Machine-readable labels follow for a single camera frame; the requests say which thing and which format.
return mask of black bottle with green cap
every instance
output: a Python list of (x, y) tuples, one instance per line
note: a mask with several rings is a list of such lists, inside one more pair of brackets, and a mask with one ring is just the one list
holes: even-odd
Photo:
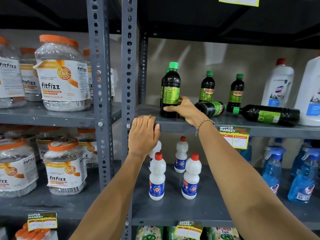
[(252, 104), (246, 105), (243, 108), (234, 107), (233, 113), (240, 114), (249, 121), (283, 126), (294, 126), (298, 124), (300, 118), (300, 110), (298, 109)]
[(237, 74), (236, 80), (231, 84), (228, 105), (226, 110), (233, 112), (233, 107), (240, 107), (245, 83), (243, 82), (243, 74)]
[(178, 63), (169, 63), (169, 72), (162, 78), (162, 100), (160, 106), (160, 115), (165, 118), (176, 118), (176, 112), (167, 112), (163, 108), (166, 106), (177, 106), (179, 101), (181, 79), (177, 72)]
[[(165, 69), (165, 73), (167, 74), (168, 72), (169, 72), (169, 68), (166, 68), (166, 69)], [(161, 101), (162, 101), (162, 93), (163, 93), (163, 86), (161, 85), (160, 107), (161, 107)]]
[(212, 101), (215, 86), (213, 75), (214, 71), (207, 71), (207, 77), (201, 83), (199, 102)]
[(222, 114), (226, 109), (225, 104), (223, 104), (222, 102), (216, 102), (216, 101), (197, 102), (195, 104), (195, 107), (199, 109), (202, 113), (204, 113), (206, 116), (208, 116), (209, 118)]

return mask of plastic jar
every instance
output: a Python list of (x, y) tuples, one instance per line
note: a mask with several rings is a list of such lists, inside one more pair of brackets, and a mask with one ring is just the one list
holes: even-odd
[(0, 109), (24, 106), (27, 101), (19, 69), (19, 57), (0, 37)]
[(38, 129), (39, 134), (36, 137), (36, 142), (40, 154), (40, 159), (43, 160), (44, 155), (49, 151), (48, 145), (50, 142), (66, 137), (67, 134), (63, 133), (61, 127), (58, 126), (41, 126)]
[(80, 193), (86, 185), (85, 152), (76, 138), (61, 138), (49, 143), (43, 161), (50, 193), (67, 196)]
[(0, 197), (20, 197), (36, 188), (36, 159), (25, 139), (0, 145), (0, 176)]
[(37, 64), (34, 48), (20, 47), (21, 56), (19, 58), (20, 71), (24, 92), (27, 101), (41, 102), (42, 95), (37, 71), (33, 68)]
[(97, 168), (98, 152), (96, 129), (78, 128), (78, 135), (76, 138), (79, 141), (79, 145), (82, 146), (85, 152), (87, 168)]
[(40, 35), (35, 51), (43, 104), (51, 111), (73, 112), (90, 107), (87, 64), (75, 40)]
[(7, 125), (7, 131), (4, 134), (6, 139), (23, 137), (26, 139), (26, 143), (31, 146), (34, 150), (34, 155), (36, 161), (40, 160), (40, 155), (37, 146), (37, 132), (35, 127), (32, 125)]
[(85, 62), (88, 66), (88, 78), (89, 78), (89, 88), (90, 88), (90, 100), (91, 104), (94, 104), (94, 87), (92, 85), (92, 68), (91, 68), (91, 59), (90, 59), (90, 49), (85, 49), (83, 55), (85, 57)]

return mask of right arm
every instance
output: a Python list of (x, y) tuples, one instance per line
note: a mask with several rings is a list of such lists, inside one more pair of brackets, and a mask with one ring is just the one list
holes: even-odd
[[(208, 119), (187, 97), (179, 99), (181, 105), (164, 109), (178, 112), (196, 129)], [(198, 134), (231, 219), (244, 239), (319, 240), (282, 204), (260, 174), (210, 121), (200, 126)]]

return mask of white bottle with red cap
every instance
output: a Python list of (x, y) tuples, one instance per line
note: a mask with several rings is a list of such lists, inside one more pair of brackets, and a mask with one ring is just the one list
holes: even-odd
[(178, 173), (184, 173), (186, 170), (186, 160), (188, 158), (187, 151), (189, 145), (185, 136), (180, 138), (180, 141), (177, 143), (177, 153), (176, 161), (174, 163), (174, 170)]
[(192, 200), (197, 195), (199, 173), (201, 173), (201, 162), (199, 154), (192, 153), (191, 158), (186, 161), (186, 172), (183, 175), (182, 195), (188, 200)]
[(161, 200), (165, 194), (166, 162), (161, 152), (156, 152), (150, 162), (149, 195), (153, 200)]
[(294, 70), (286, 66), (285, 62), (285, 58), (279, 58), (272, 68), (264, 87), (261, 105), (286, 108), (294, 80)]
[(320, 52), (306, 64), (295, 109), (300, 110), (299, 125), (320, 126)]
[(158, 140), (157, 145), (154, 147), (154, 149), (149, 154), (149, 170), (150, 170), (150, 163), (155, 158), (156, 152), (160, 152), (161, 150), (161, 141)]

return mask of human arm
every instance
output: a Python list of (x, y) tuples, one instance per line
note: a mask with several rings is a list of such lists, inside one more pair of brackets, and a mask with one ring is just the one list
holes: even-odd
[[(180, 99), (181, 105), (164, 110), (178, 112), (197, 129), (208, 117), (188, 98)], [(200, 126), (198, 135), (231, 219), (244, 239), (319, 240), (282, 204), (260, 174), (210, 121)]]
[(160, 125), (153, 129), (155, 119), (142, 115), (133, 120), (124, 164), (90, 206), (70, 240), (121, 238), (142, 163), (160, 136)]

